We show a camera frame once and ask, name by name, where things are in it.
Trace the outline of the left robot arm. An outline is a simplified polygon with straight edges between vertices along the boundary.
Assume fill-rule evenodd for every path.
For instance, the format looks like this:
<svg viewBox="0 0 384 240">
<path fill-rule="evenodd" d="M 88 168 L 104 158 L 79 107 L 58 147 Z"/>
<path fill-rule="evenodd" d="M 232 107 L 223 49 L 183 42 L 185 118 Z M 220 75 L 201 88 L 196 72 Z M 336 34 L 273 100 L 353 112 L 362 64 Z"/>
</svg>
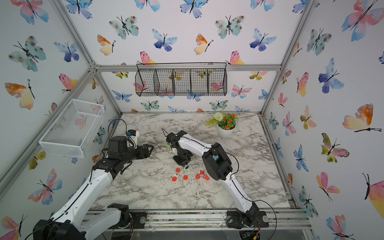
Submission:
<svg viewBox="0 0 384 240">
<path fill-rule="evenodd" d="M 99 215 L 84 222 L 84 218 L 102 191 L 122 174 L 134 160 L 150 157 L 154 146 L 128 146 L 131 137 L 113 137 L 105 149 L 106 158 L 99 160 L 75 195 L 50 219 L 40 220 L 31 236 L 35 240 L 94 240 L 111 227 L 134 228 L 129 206 L 111 204 Z"/>
</svg>

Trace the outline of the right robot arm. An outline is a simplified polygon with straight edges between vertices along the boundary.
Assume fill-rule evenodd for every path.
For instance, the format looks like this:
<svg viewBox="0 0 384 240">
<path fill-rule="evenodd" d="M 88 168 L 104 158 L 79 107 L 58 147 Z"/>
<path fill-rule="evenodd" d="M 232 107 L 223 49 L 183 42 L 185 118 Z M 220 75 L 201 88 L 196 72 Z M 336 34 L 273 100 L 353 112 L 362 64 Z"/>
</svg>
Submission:
<svg viewBox="0 0 384 240">
<path fill-rule="evenodd" d="M 229 228 L 269 227 L 266 212 L 261 211 L 256 202 L 249 199 L 236 179 L 228 154 L 219 143 L 213 145 L 204 143 L 185 131 L 167 134 L 166 142 L 176 154 L 173 160 L 178 165 L 185 167 L 192 156 L 201 157 L 210 178 L 220 182 L 229 192 L 237 208 L 232 222 L 227 222 Z"/>
</svg>

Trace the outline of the potted flower plant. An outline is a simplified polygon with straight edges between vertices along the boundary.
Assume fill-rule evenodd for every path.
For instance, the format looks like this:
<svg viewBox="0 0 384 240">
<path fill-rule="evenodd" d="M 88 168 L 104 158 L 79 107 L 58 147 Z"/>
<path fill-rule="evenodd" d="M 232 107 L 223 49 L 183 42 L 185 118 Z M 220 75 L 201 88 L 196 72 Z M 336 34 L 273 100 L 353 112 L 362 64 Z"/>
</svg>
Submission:
<svg viewBox="0 0 384 240">
<path fill-rule="evenodd" d="M 208 128 L 216 128 L 222 138 L 229 138 L 237 126 L 238 115 L 230 113 L 215 113 L 205 121 Z"/>
</svg>

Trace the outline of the white mesh wall basket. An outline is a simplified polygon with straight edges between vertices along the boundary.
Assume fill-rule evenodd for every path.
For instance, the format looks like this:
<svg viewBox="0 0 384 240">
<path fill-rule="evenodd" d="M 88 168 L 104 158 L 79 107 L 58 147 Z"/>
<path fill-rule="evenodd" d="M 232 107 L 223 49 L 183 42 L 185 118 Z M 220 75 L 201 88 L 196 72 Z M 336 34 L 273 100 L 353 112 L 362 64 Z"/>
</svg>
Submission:
<svg viewBox="0 0 384 240">
<path fill-rule="evenodd" d="M 40 138 L 39 145 L 51 155 L 84 158 L 104 113 L 103 105 L 71 99 Z"/>
</svg>

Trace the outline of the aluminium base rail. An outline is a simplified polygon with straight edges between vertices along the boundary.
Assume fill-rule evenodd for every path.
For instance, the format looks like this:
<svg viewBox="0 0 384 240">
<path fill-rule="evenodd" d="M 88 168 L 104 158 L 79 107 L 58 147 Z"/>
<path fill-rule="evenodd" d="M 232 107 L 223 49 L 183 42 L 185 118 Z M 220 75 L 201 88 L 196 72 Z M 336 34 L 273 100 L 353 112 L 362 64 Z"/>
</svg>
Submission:
<svg viewBox="0 0 384 240">
<path fill-rule="evenodd" d="M 91 231 L 187 231 L 187 230 L 310 230 L 309 217 L 301 209 L 261 209 L 257 222 L 247 225 L 235 209 L 213 210 L 129 210 L 116 208 L 57 213 L 56 221 L 70 221 L 81 232 Z"/>
</svg>

